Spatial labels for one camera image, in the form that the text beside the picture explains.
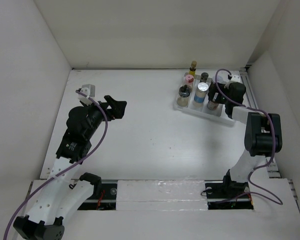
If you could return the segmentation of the black grinder cap jar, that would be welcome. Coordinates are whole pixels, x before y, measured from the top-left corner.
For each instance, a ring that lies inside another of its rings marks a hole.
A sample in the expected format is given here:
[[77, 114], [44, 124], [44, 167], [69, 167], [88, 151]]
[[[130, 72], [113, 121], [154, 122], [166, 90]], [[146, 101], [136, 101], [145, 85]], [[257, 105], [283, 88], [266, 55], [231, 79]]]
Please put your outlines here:
[[189, 104], [189, 98], [191, 95], [191, 88], [185, 84], [181, 86], [178, 90], [178, 97], [177, 97], [177, 105], [180, 107], [187, 107]]

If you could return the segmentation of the white lid spice jar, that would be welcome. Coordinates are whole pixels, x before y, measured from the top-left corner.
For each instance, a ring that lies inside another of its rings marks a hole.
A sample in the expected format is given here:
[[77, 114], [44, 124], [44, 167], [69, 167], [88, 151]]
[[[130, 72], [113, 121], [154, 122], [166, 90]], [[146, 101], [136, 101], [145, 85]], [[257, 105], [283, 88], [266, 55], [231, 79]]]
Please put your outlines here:
[[214, 75], [212, 77], [212, 80], [211, 80], [211, 83], [210, 83], [210, 87], [213, 88], [216, 85], [216, 79], [217, 79], [217, 85], [219, 86], [220, 89], [222, 89], [225, 86], [225, 84], [227, 83], [227, 81], [225, 81], [222, 76], [218, 75], [216, 77]]

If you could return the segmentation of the yellow label sauce bottle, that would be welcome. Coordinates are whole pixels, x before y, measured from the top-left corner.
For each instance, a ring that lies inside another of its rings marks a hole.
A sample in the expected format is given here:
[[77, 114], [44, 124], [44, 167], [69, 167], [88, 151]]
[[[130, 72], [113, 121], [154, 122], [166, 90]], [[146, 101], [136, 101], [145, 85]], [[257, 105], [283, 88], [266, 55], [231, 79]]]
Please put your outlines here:
[[197, 69], [197, 62], [195, 60], [193, 60], [190, 64], [190, 68], [189, 68], [189, 75], [192, 75], [193, 77], [196, 74], [196, 69]]

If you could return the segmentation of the pink lid spice jar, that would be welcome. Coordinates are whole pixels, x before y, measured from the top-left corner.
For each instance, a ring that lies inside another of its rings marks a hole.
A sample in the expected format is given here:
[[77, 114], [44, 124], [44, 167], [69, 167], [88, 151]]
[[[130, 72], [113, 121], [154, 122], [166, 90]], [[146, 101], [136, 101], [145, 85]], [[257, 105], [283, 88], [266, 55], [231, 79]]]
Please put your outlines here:
[[194, 76], [191, 74], [187, 74], [184, 76], [184, 81], [183, 81], [183, 85], [187, 85], [189, 86], [189, 88], [193, 88], [193, 84], [194, 84]]

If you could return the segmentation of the silver lid jar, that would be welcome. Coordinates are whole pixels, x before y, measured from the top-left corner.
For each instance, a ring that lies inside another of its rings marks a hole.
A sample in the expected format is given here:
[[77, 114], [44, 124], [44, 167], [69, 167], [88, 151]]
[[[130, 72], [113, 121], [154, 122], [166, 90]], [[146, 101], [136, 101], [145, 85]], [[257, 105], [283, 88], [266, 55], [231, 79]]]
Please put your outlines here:
[[219, 103], [216, 102], [216, 101], [213, 101], [213, 100], [209, 100], [206, 107], [209, 109], [209, 110], [216, 110], [219, 106]]

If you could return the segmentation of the blue label white bottle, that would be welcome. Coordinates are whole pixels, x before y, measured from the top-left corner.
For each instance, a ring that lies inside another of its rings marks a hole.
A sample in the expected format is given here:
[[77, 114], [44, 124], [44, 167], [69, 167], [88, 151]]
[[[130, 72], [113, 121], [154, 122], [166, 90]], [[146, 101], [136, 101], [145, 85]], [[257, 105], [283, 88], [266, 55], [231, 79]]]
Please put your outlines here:
[[209, 85], [205, 82], [200, 82], [197, 85], [192, 102], [196, 108], [200, 108], [203, 105], [208, 90]]

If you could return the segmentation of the small black cap jar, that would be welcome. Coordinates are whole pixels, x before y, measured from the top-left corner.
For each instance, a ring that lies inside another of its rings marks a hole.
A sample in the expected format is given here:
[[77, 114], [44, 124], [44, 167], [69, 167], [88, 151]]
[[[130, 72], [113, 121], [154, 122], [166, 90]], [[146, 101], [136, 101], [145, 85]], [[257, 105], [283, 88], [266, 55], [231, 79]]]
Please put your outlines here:
[[209, 74], [207, 72], [203, 72], [200, 75], [200, 82], [201, 83], [206, 83], [208, 81], [208, 78], [209, 78]]

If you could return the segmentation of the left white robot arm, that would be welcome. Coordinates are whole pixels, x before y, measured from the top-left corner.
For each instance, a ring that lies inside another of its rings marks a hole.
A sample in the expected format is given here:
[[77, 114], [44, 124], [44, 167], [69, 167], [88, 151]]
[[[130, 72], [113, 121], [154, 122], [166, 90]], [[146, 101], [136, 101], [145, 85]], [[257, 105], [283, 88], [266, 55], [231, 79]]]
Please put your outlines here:
[[68, 113], [66, 131], [56, 151], [56, 159], [47, 180], [36, 190], [38, 197], [33, 207], [15, 218], [13, 228], [25, 240], [60, 240], [65, 224], [88, 198], [102, 194], [101, 177], [85, 172], [78, 182], [69, 187], [82, 163], [92, 155], [91, 138], [102, 122], [122, 119], [126, 101], [104, 96], [105, 102], [96, 102], [83, 93], [80, 106]]

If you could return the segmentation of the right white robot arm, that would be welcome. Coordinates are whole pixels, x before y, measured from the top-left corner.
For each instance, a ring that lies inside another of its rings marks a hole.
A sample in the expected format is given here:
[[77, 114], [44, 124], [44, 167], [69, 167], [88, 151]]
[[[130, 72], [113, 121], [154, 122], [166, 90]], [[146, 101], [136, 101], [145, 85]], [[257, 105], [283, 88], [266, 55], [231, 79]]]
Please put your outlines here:
[[237, 163], [223, 176], [221, 183], [207, 183], [209, 198], [230, 202], [251, 193], [256, 170], [269, 166], [283, 146], [281, 117], [243, 105], [246, 87], [239, 82], [212, 83], [208, 90], [211, 102], [225, 105], [227, 116], [245, 124], [244, 151]]

